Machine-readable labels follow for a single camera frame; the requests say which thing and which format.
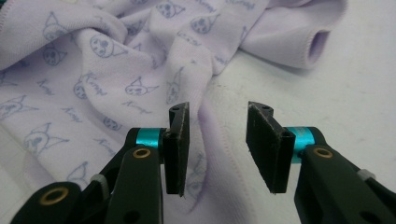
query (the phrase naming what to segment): fabric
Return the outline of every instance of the fabric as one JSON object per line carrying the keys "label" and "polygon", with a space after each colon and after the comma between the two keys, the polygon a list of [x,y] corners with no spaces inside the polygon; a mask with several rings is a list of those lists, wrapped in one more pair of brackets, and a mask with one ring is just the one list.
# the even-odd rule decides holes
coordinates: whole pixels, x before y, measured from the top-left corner
{"label": "fabric", "polygon": [[168,127],[168,108],[190,102],[186,195],[164,195],[165,222],[259,223],[206,85],[238,48],[312,67],[345,9],[346,0],[8,0],[0,124],[29,152],[36,188],[84,188],[130,128]]}

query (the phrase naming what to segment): white table surface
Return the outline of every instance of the white table surface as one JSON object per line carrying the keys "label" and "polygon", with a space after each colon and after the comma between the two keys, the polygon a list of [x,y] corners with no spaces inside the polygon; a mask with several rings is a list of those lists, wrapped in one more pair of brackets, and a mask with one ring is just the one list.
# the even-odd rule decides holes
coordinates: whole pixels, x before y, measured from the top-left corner
{"label": "white table surface", "polygon": [[[269,193],[245,143],[248,101],[271,106],[283,126],[318,127],[331,147],[396,191],[395,11],[394,0],[349,0],[315,69],[238,51],[209,84],[260,223],[300,223],[293,201],[300,166],[292,165],[288,193]],[[0,158],[0,223],[8,223],[32,191],[22,180],[23,151],[1,128]]]}

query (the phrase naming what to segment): garment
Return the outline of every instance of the garment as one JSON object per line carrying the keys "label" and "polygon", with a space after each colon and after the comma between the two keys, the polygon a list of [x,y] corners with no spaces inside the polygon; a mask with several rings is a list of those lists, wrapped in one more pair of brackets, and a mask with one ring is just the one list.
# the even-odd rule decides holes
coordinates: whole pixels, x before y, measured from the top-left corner
{"label": "garment", "polygon": [[190,102],[185,198],[165,223],[259,223],[205,87],[238,48],[312,67],[346,0],[8,0],[0,12],[0,123],[36,188],[82,188],[132,127]]}

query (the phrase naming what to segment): white cloth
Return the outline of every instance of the white cloth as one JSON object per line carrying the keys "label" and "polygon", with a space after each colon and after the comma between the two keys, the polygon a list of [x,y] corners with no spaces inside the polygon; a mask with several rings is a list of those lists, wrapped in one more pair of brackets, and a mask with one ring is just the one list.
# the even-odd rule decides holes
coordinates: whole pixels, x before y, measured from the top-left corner
{"label": "white cloth", "polygon": [[168,108],[190,102],[186,196],[164,196],[165,222],[258,223],[206,85],[240,46],[311,67],[345,8],[346,0],[8,0],[0,123],[31,153],[26,174],[37,187],[84,188],[130,128],[167,127]]}

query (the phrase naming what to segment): cartoon cat print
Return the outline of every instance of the cartoon cat print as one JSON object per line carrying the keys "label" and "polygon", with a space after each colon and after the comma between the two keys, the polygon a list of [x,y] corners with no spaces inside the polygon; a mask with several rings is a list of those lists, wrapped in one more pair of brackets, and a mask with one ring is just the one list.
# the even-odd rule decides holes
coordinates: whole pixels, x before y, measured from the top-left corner
{"label": "cartoon cat print", "polygon": [[101,58],[108,58],[110,56],[118,56],[128,53],[126,49],[121,47],[119,44],[116,44],[107,35],[94,35],[90,40],[90,44],[92,51]]}
{"label": "cartoon cat print", "polygon": [[108,117],[104,118],[103,123],[105,124],[105,126],[108,129],[111,129],[114,131],[118,131],[122,127],[122,125],[118,124],[116,121],[114,121]]}
{"label": "cartoon cat print", "polygon": [[78,80],[78,83],[74,86],[74,94],[81,100],[87,99],[87,94],[85,93],[84,84],[82,83],[82,77]]}
{"label": "cartoon cat print", "polygon": [[41,127],[35,128],[25,137],[24,145],[26,149],[35,156],[40,154],[55,145],[68,142],[69,140],[53,137],[49,134],[51,123],[46,123]]}
{"label": "cartoon cat print", "polygon": [[43,36],[48,40],[52,41],[62,35],[67,34],[68,31],[64,28],[56,18],[55,14],[51,12],[47,17],[46,24],[43,30]]}
{"label": "cartoon cat print", "polygon": [[170,0],[159,3],[156,8],[166,19],[171,19],[186,9]]}
{"label": "cartoon cat print", "polygon": [[125,88],[125,92],[130,95],[141,96],[155,91],[158,87],[146,87],[142,84],[142,77],[138,77],[131,85]]}
{"label": "cartoon cat print", "polygon": [[13,98],[0,104],[0,120],[9,118],[17,113],[30,111],[30,110],[38,110],[37,108],[25,105],[23,103],[25,98],[26,95],[23,95],[21,97]]}
{"label": "cartoon cat print", "polygon": [[87,175],[88,162],[84,161],[80,166],[74,169],[66,178],[67,181],[79,184],[81,187],[86,187],[88,185],[87,180],[85,180]]}
{"label": "cartoon cat print", "polygon": [[178,95],[180,93],[180,78],[181,78],[181,71],[184,67],[181,67],[176,73],[173,82],[168,82],[168,91],[166,93],[166,103],[172,104],[177,101]]}
{"label": "cartoon cat print", "polygon": [[46,64],[51,65],[51,66],[56,66],[58,65],[64,57],[66,57],[67,52],[61,52],[57,50],[53,44],[48,44],[44,48],[43,51],[43,59],[46,62]]}
{"label": "cartoon cat print", "polygon": [[197,17],[190,22],[191,29],[197,34],[206,35],[212,30],[218,16]]}

